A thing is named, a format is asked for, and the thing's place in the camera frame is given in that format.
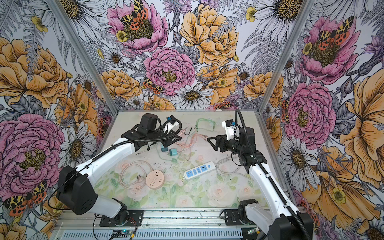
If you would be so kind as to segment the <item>white blue power strip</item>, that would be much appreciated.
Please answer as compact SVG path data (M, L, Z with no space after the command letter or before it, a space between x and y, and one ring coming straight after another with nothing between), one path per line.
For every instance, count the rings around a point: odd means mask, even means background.
M190 170L187 170L184 172L184 179L185 180L191 180L194 178L198 178L204 174L207 174L209 172L215 171L216 165L214 162L208 162L202 165L199 165L197 167L194 167Z

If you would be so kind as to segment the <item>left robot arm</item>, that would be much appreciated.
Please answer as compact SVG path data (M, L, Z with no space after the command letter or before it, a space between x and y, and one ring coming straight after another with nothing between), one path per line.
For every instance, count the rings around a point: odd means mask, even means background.
M128 208L121 201L95 192L98 180L118 162L141 147L161 143L167 147L181 140L182 122L170 116L164 123L154 114L144 114L139 124L123 133L106 150L76 167L60 171L57 198L76 215L93 213L122 226L128 220Z

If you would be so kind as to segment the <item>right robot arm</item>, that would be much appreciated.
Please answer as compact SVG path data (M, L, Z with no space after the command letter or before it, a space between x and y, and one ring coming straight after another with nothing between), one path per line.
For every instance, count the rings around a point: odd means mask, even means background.
M256 200L241 201L240 220L254 223L269 240L311 240L313 220L308 213L302 213L274 178L264 155L257 150L253 128L245 124L240 110L235 118L223 123L224 135L208 138L215 151L231 152L240 159L250 177L259 185L269 210L263 209Z

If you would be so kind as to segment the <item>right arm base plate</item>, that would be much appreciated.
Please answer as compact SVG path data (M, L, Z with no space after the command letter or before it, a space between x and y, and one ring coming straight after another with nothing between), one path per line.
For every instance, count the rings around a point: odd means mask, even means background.
M239 211L235 209L223 210L220 218L225 221L226 226L245 226L250 224L249 222L242 220Z

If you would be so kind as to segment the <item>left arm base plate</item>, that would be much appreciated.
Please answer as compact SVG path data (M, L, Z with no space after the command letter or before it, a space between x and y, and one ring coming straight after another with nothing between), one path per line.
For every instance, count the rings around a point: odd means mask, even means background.
M144 210L126 210L114 218L102 216L100 227L140 227L144 218Z

